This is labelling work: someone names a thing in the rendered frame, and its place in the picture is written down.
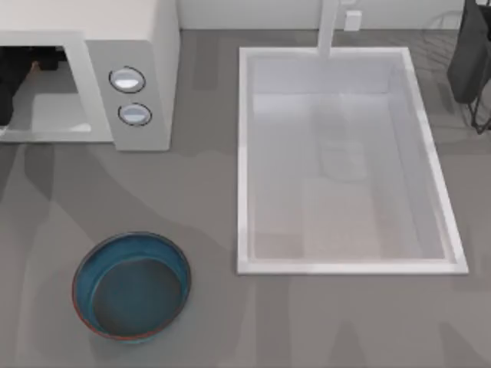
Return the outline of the tall white tap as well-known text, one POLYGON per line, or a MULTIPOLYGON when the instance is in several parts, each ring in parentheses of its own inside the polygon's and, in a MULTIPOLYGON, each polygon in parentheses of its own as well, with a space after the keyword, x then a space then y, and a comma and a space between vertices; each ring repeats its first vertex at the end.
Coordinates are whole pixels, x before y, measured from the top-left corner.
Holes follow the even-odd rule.
POLYGON ((332 39, 340 3, 341 0, 321 0, 317 51, 322 58, 328 58, 331 53, 332 39))

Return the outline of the blue bowl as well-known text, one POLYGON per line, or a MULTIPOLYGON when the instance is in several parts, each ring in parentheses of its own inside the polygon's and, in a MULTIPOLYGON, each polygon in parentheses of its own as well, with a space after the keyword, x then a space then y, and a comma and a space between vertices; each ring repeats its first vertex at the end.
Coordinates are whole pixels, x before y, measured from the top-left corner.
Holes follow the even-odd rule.
POLYGON ((123 232, 99 242, 81 259, 71 301, 93 334, 140 343, 178 318, 191 290, 191 265, 178 245, 152 232, 123 232))

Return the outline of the pale microwave oven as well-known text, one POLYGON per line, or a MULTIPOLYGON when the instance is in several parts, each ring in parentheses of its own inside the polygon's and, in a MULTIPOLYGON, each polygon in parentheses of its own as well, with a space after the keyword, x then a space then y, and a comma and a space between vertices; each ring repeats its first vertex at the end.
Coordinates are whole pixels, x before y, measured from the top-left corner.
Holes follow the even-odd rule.
POLYGON ((176 0, 0 0, 0 54, 26 69, 0 98, 0 143, 112 143, 120 151, 170 148, 180 57, 176 0), (144 89, 115 90, 109 73, 139 70, 144 89), (143 104, 145 126, 118 108, 143 104))

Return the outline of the white wall socket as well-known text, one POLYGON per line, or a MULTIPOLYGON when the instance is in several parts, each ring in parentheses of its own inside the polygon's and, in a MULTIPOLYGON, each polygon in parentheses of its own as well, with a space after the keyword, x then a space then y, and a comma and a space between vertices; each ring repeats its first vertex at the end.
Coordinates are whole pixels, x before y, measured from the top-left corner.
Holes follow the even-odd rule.
POLYGON ((362 23, 362 11, 348 10, 345 13, 344 31, 359 31, 362 23))

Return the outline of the white sink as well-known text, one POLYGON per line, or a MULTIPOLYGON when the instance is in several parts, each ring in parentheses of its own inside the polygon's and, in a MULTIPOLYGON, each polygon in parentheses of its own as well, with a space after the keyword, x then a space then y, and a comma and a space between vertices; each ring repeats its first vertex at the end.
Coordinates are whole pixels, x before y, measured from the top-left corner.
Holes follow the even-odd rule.
POLYGON ((241 48, 239 274, 467 274, 406 47, 241 48))

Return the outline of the round grey microwave knob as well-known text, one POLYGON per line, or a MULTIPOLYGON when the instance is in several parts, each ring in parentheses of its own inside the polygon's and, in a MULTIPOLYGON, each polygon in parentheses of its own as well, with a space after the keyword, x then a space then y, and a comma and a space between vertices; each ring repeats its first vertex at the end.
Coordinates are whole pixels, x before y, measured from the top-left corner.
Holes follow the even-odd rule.
POLYGON ((121 106, 117 111, 118 118, 128 126, 142 127, 152 120, 151 110, 141 103, 121 106))
POLYGON ((122 67, 109 73, 111 86, 125 94, 135 94, 144 89, 146 80, 144 75, 132 67, 122 67))

